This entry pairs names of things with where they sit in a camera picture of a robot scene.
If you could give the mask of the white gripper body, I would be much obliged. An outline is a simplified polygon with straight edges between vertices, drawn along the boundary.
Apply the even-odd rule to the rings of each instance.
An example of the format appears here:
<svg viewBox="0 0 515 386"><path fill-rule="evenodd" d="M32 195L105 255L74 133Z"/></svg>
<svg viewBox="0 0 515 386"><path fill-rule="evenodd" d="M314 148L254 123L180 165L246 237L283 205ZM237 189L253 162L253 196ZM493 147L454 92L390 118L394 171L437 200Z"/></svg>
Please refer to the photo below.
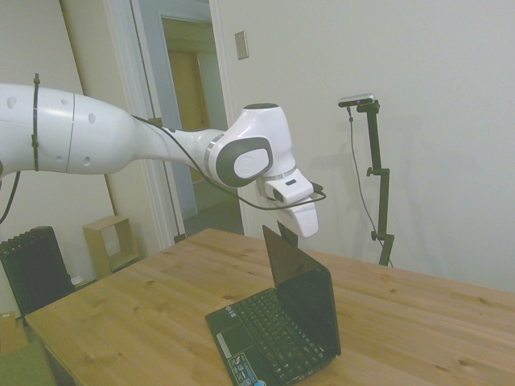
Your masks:
<svg viewBox="0 0 515 386"><path fill-rule="evenodd" d="M319 230L317 212L311 197L299 201L298 206L277 210L276 219L302 238L313 236Z"/></svg>

